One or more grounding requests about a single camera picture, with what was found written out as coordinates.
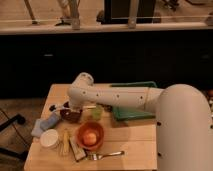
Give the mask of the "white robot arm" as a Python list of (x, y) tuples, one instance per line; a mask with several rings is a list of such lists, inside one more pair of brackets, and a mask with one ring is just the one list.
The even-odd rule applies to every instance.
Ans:
[(80, 73), (70, 84), (69, 105), (86, 101), (150, 112), (156, 117), (158, 171), (213, 171), (213, 117), (197, 88), (174, 84), (154, 87), (100, 87)]

